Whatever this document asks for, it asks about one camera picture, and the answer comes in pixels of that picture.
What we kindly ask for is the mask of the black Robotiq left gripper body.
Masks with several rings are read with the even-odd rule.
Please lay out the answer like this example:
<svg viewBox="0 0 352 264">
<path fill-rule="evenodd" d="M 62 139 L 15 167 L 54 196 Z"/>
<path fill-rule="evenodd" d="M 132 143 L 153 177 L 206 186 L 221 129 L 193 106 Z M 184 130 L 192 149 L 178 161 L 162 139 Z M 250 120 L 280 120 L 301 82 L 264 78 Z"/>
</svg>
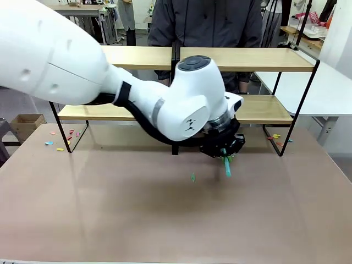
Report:
<svg viewBox="0 0 352 264">
<path fill-rule="evenodd" d="M 227 156 L 237 154 L 245 144 L 244 134 L 237 134 L 240 123 L 236 118 L 222 132 L 210 134 L 199 147 L 200 152 L 212 157 L 221 158 L 221 149 L 226 149 Z"/>
</svg>

